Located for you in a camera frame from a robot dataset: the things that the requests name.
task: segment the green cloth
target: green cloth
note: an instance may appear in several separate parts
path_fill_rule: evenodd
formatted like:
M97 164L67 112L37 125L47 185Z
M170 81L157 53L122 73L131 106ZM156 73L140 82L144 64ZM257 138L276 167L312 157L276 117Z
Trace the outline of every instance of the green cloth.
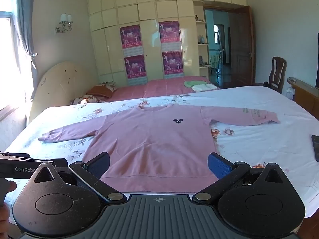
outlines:
M184 85L187 88L191 88L192 86L198 85L198 84L207 84L207 82L204 82L204 81L188 81L188 82L184 82Z

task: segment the poster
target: poster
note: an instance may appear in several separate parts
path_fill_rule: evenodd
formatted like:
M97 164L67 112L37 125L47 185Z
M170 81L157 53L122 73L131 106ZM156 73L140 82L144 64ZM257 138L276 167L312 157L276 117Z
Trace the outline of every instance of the poster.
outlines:
M127 79L146 76L144 56L138 55L124 58Z
M183 73L183 55L181 51L163 53L164 74Z
M162 44L181 41L178 21L159 22L159 32Z
M159 32L163 52L165 79L183 76L183 55L181 51L179 22L159 22Z
M142 46L141 30L139 25L132 25L120 28L122 48Z

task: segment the pillow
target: pillow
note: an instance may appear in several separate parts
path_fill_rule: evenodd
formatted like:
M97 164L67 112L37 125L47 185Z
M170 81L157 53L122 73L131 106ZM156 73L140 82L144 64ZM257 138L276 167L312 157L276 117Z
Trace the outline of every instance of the pillow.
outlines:
M71 100L71 105L77 105L77 104L86 104L86 103L99 103L104 102L99 100L97 97L92 95L83 95L80 97L75 98L74 100Z
M93 96L104 96L107 98L111 98L113 95L113 92L115 91L116 91L116 87L114 82L104 82L100 85L96 85L92 87L89 91L87 91L87 94L90 94Z

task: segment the headboard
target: headboard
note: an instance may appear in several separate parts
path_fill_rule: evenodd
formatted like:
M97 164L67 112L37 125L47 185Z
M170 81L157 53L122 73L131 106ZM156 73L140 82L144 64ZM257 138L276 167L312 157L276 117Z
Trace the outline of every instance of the headboard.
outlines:
M38 85L28 123L46 108L69 105L70 100L84 95L97 84L97 78L75 63L65 61L53 66Z

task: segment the floral bedsheet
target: floral bedsheet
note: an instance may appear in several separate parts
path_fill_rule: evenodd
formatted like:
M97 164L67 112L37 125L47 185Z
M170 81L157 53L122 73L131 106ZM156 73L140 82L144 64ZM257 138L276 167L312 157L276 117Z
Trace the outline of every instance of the floral bedsheet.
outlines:
M38 138L52 129L143 105L167 104L224 106L264 109L277 113L280 124L233 126L211 123L218 153L228 160L244 161L256 168L267 163L280 165L306 206L306 217L319 206L319 163L315 161L311 135L319 135L319 121L279 93L265 87L240 87L177 96L133 99L120 102L79 104L48 108L36 117L7 148L32 158L66 158L80 161L93 137L45 143ZM18 188L7 194L12 206L27 180L15 180Z

